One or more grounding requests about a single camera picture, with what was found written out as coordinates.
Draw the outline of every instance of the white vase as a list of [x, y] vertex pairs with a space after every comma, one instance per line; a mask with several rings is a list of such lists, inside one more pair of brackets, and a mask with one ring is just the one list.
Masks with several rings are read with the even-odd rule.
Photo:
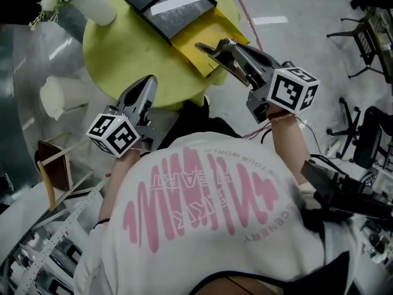
[[108, 25], [116, 17], [116, 9], [106, 0], [72, 0], [71, 4], [99, 25]]

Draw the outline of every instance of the yellow folder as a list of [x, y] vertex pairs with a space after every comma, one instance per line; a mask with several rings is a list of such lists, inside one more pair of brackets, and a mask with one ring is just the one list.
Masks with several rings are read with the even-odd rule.
[[249, 41], [218, 9], [213, 8], [171, 38], [172, 46], [180, 52], [207, 79], [219, 66], [195, 48], [197, 42], [216, 48], [223, 38], [235, 38], [242, 44]]

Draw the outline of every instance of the wristband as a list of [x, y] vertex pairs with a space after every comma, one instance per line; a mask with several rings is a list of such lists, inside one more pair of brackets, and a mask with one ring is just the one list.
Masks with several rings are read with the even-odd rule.
[[276, 122], [292, 116], [294, 116], [294, 114], [292, 114], [290, 111], [283, 109], [282, 111], [275, 112], [274, 114], [270, 114], [268, 118], [270, 122]]

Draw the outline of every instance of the desk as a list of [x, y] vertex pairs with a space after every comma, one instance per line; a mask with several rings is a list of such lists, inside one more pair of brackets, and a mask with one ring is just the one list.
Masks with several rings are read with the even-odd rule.
[[[117, 100], [134, 81], [153, 74], [158, 79], [153, 106], [176, 109], [185, 100], [202, 105], [206, 89], [224, 83], [227, 72], [221, 67], [203, 79], [124, 0], [108, 1], [117, 9], [115, 20], [107, 26], [89, 20], [82, 47], [90, 77], [110, 97]], [[217, 8], [238, 27], [233, 1], [216, 1]]]
[[363, 21], [368, 26], [368, 32], [381, 62], [385, 80], [387, 83], [393, 84], [393, 49], [384, 50], [381, 45], [381, 37], [384, 37], [387, 41], [390, 41], [391, 48], [393, 48], [391, 11], [375, 7], [369, 8]]

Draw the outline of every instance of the black strap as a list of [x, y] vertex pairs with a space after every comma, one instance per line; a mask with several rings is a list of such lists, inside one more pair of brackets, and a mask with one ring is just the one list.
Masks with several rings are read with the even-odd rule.
[[96, 228], [96, 226], [97, 226], [98, 224], [102, 224], [102, 223], [107, 223], [107, 222], [109, 222], [109, 220], [110, 220], [110, 218], [100, 220], [100, 222], [98, 222], [98, 223], [94, 226], [94, 228]]
[[274, 278], [263, 277], [257, 274], [236, 271], [222, 271], [203, 279], [194, 287], [189, 295], [196, 294], [201, 288], [219, 278], [247, 277], [259, 280], [284, 290], [284, 295], [318, 294], [342, 295], [345, 293], [349, 268], [349, 251], [340, 254], [331, 263], [300, 277], [294, 281], [279, 281]]

